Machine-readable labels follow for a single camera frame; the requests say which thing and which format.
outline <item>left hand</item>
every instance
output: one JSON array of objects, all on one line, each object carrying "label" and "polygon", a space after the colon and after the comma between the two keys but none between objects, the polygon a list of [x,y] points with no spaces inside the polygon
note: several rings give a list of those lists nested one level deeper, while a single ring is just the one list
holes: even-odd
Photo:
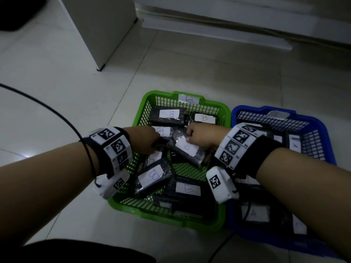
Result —
[{"label": "left hand", "polygon": [[160,134],[155,131],[155,128],[147,125],[138,125],[123,129],[129,134],[133,152],[146,155],[155,152],[155,148],[152,148],[151,145],[160,138]]}]

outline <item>hand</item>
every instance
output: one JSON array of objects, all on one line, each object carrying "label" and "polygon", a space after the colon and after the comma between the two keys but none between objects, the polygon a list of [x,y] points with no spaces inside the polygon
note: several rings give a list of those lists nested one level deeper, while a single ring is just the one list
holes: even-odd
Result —
[{"label": "hand", "polygon": [[186,141],[202,148],[218,147],[231,128],[207,123],[191,123]]},{"label": "hand", "polygon": [[151,145],[160,138],[155,128],[147,125],[123,128],[128,134],[132,144],[133,152],[150,155],[155,152]]}]

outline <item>right hand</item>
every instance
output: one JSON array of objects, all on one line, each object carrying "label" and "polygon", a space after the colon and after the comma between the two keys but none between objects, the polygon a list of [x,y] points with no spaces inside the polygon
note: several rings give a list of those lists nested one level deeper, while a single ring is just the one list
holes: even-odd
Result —
[{"label": "right hand", "polygon": [[218,147],[231,128],[208,123],[191,123],[187,133],[192,134],[186,141],[201,148]]}]

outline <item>right arm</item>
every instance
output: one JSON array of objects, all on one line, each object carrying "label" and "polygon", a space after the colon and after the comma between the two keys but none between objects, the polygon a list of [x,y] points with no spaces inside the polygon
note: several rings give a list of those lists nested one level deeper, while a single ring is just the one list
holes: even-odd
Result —
[{"label": "right arm", "polygon": [[[231,128],[191,124],[189,143],[218,147]],[[301,221],[351,260],[351,172],[295,151],[278,148],[256,179]]]}]

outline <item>blue basket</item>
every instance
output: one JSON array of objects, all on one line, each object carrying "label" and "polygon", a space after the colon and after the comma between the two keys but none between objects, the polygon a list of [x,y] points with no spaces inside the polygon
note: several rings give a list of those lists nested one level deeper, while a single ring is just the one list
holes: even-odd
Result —
[{"label": "blue basket", "polygon": [[[266,117],[270,111],[283,111],[289,113],[290,116],[285,120],[270,119]],[[237,120],[270,124],[271,128],[277,131],[290,130],[297,132],[303,136],[302,152],[304,154],[336,165],[327,128],[314,117],[296,114],[296,111],[293,110],[270,106],[256,108],[240,105],[232,111],[231,127],[237,124]],[[233,204],[228,205],[227,211],[230,227],[244,239],[312,255],[339,258],[330,247],[319,239],[305,235],[284,236],[256,225],[238,223],[235,220]]]}]

